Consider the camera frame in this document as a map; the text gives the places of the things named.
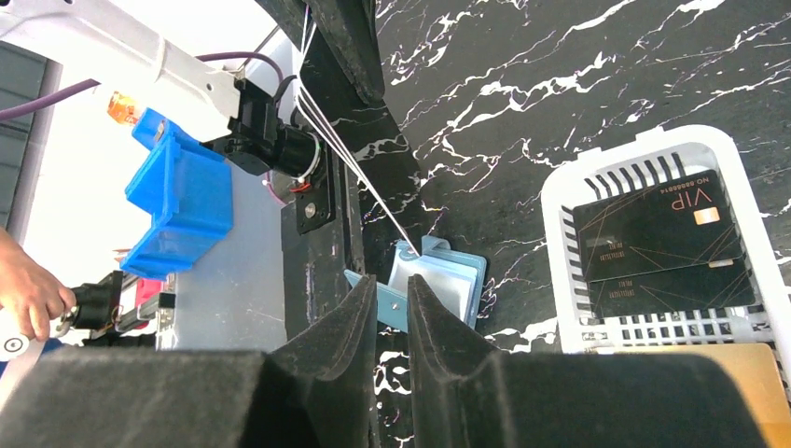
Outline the person bare hand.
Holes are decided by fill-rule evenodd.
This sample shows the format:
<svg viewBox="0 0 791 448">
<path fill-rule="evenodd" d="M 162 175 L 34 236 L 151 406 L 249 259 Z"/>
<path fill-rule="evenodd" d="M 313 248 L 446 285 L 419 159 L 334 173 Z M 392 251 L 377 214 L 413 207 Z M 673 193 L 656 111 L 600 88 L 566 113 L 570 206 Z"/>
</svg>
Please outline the person bare hand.
<svg viewBox="0 0 791 448">
<path fill-rule="evenodd" d="M 44 342 L 50 322 L 76 306 L 76 296 L 36 263 L 1 229 L 1 308 L 16 320 L 20 334 Z"/>
</svg>

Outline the black VIP card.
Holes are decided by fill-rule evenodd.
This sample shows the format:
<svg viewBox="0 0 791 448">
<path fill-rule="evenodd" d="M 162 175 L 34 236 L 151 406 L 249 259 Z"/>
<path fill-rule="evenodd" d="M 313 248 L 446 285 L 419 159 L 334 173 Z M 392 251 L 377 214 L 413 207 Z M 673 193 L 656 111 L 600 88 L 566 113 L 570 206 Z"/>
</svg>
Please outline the black VIP card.
<svg viewBox="0 0 791 448">
<path fill-rule="evenodd" d="M 309 10 L 299 49 L 298 110 L 361 185 L 370 202 L 365 221 L 389 220 L 400 239 L 421 255 L 420 168 L 383 98 L 366 104 L 358 97 Z"/>
</svg>

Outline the white plastic basket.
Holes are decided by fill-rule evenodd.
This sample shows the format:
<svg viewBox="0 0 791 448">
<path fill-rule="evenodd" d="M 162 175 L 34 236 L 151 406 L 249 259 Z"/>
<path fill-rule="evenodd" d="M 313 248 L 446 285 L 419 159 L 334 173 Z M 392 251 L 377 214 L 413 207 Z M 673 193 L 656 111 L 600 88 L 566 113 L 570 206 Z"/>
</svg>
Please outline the white plastic basket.
<svg viewBox="0 0 791 448">
<path fill-rule="evenodd" d="M 550 174 L 541 207 L 567 353 L 767 343 L 790 300 L 736 145 L 707 125 L 638 134 Z"/>
</svg>

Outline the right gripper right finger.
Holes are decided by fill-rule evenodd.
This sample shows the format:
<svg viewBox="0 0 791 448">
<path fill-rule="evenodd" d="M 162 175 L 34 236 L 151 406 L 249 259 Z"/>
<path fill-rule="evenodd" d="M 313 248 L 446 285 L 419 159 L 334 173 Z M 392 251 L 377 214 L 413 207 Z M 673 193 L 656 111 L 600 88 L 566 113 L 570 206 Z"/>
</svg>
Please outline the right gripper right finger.
<svg viewBox="0 0 791 448">
<path fill-rule="evenodd" d="M 408 281 L 419 447 L 762 447 L 742 395 L 697 355 L 510 353 Z"/>
</svg>

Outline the blue leather card holder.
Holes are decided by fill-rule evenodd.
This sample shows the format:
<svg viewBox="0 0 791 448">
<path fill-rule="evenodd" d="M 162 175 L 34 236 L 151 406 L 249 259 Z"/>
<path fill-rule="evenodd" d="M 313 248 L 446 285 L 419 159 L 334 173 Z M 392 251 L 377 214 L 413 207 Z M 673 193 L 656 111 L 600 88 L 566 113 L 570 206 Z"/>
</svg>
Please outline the blue leather card holder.
<svg viewBox="0 0 791 448">
<path fill-rule="evenodd" d="M 408 281 L 419 275 L 453 315 L 474 328 L 488 261 L 453 250 L 447 240 L 434 236 L 424 236 L 422 250 L 417 255 L 409 243 L 396 243 L 389 280 L 377 285 L 378 321 L 392 329 L 408 330 Z"/>
</svg>

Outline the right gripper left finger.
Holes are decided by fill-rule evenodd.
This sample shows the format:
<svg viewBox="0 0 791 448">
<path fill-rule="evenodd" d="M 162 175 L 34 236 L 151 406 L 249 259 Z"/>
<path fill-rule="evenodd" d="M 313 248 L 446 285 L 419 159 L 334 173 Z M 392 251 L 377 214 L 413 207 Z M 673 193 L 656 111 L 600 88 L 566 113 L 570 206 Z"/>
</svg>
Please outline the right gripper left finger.
<svg viewBox="0 0 791 448">
<path fill-rule="evenodd" d="M 377 284 L 260 351 L 64 348 L 1 412 L 5 447 L 366 447 Z"/>
</svg>

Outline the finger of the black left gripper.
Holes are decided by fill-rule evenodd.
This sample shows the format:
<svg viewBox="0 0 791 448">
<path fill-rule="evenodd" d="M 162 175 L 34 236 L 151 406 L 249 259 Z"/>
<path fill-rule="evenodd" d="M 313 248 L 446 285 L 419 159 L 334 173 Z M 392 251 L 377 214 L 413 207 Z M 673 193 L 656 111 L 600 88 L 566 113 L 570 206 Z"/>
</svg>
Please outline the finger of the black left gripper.
<svg viewBox="0 0 791 448">
<path fill-rule="evenodd" d="M 385 92 L 374 0 L 257 0 L 294 44 L 301 40 L 305 12 L 311 12 L 343 74 L 366 104 Z"/>
</svg>

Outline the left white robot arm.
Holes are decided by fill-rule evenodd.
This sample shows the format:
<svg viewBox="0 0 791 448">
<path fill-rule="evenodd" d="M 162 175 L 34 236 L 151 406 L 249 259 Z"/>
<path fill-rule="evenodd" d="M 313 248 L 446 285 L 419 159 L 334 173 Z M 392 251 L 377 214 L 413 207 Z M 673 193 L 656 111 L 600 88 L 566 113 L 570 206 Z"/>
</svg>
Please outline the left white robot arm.
<svg viewBox="0 0 791 448">
<path fill-rule="evenodd" d="M 382 97 L 371 1 L 309 1 L 306 13 L 366 101 Z M 103 83 L 173 119 L 188 135 L 210 142 L 231 134 L 241 118 L 241 91 L 232 73 L 214 69 L 109 1 L 4 1 L 1 39 L 52 61 L 88 71 L 82 87 L 5 109 L 3 120 L 54 105 Z M 374 66 L 372 72 L 364 69 Z"/>
</svg>

